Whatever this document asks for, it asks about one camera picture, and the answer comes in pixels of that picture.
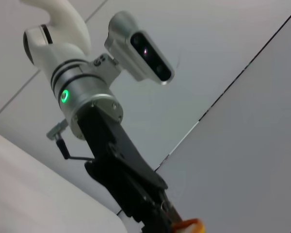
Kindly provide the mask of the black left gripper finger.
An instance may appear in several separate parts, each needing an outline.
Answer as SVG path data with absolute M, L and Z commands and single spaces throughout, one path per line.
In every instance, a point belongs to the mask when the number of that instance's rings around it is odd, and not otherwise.
M 157 223 L 158 206 L 148 205 L 143 207 L 141 213 L 141 221 L 144 226 L 141 229 L 142 233 L 171 233 L 172 224 Z
M 178 211 L 168 199 L 165 191 L 159 191 L 158 194 L 158 217 L 159 224 L 180 223 L 182 221 Z

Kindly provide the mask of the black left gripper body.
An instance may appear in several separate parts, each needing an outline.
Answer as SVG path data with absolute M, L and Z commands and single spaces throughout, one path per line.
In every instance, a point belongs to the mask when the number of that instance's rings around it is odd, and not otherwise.
M 167 221 L 161 209 L 166 182 L 142 158 L 120 123 L 97 107 L 78 120 L 94 155 L 88 174 L 103 185 L 127 216 L 138 222 Z

